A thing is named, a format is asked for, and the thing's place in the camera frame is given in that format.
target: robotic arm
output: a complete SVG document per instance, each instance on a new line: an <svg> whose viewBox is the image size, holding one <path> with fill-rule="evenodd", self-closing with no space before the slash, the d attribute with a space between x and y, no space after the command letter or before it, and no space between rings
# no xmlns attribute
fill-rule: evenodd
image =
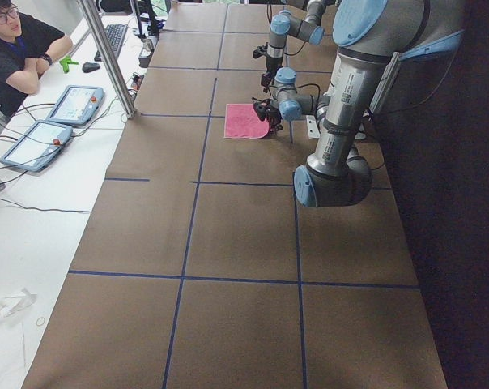
<svg viewBox="0 0 489 389"><path fill-rule="evenodd" d="M320 43L315 36L320 40L323 36L318 25L324 5L318 1L305 4L308 17L304 22L313 26L313 31L309 36L293 36ZM321 133L315 152L295 171L300 203L306 207L347 206L368 195L371 170L354 146L354 139L386 65L394 52L403 53L401 58L407 59L455 50L461 40L463 15L463 0L343 0L334 19L338 54L330 89L316 97L297 93L295 71L282 68L285 36L302 32L302 28L292 28L294 18L286 11L272 20L270 40L274 38L274 44L268 46L266 54L266 75L273 75L274 86L270 110L277 109L288 121L312 114Z"/></svg>

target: eyeglasses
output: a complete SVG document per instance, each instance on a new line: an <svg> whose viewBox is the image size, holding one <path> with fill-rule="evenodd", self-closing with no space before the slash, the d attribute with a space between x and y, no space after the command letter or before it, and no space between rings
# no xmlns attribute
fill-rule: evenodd
<svg viewBox="0 0 489 389"><path fill-rule="evenodd" d="M18 17L18 7L12 6L8 11L0 12L0 24L7 23L7 16L11 17L12 19L16 19Z"/></svg>

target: tablet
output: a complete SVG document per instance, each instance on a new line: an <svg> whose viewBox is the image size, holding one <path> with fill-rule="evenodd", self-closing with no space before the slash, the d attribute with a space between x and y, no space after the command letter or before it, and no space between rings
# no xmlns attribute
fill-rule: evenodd
<svg viewBox="0 0 489 389"><path fill-rule="evenodd" d="M0 162L39 172L61 152L71 136L71 126L38 120L0 158Z"/></svg>
<svg viewBox="0 0 489 389"><path fill-rule="evenodd" d="M46 120L70 126L82 126L90 121L103 98L103 88L69 85Z"/></svg>

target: keyboard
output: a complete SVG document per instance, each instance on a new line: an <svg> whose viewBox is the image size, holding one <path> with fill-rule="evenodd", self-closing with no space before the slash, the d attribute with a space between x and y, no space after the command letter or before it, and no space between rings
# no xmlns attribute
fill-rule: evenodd
<svg viewBox="0 0 489 389"><path fill-rule="evenodd" d="M108 24L104 28L106 35L108 36L109 43L112 46L112 50L115 53L115 58L118 58L118 54L121 53L122 45L124 44L124 36L127 29L127 24ZM99 51L97 51L94 61L102 61Z"/></svg>

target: pink cloth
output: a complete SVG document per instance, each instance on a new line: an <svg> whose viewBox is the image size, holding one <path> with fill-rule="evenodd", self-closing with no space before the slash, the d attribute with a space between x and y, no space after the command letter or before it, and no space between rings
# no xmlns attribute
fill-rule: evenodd
<svg viewBox="0 0 489 389"><path fill-rule="evenodd" d="M227 104L225 138L260 139L268 135L268 121L261 122L253 104Z"/></svg>

